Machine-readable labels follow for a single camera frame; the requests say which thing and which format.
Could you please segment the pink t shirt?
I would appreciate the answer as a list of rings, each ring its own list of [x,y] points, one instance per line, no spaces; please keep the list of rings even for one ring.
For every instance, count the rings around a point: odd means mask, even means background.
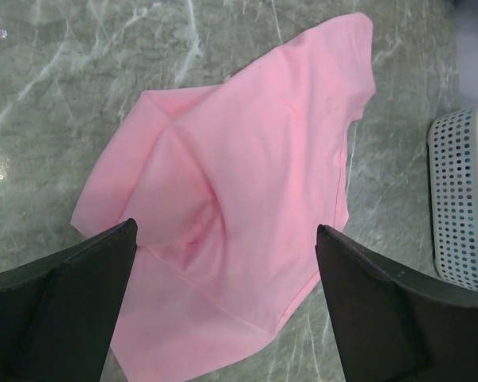
[[[141,94],[72,215],[90,237],[137,223],[112,338],[130,381],[186,381],[273,341],[342,229],[347,129],[375,92],[373,25],[332,18],[223,84]]]

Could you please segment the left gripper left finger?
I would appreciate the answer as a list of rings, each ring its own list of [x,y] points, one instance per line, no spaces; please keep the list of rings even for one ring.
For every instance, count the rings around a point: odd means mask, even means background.
[[[0,273],[0,381],[98,381],[131,274],[137,224]]]

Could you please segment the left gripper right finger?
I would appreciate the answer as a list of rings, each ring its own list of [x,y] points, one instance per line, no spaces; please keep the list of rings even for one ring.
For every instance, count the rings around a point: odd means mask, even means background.
[[[348,381],[478,381],[478,292],[320,225],[316,257]]]

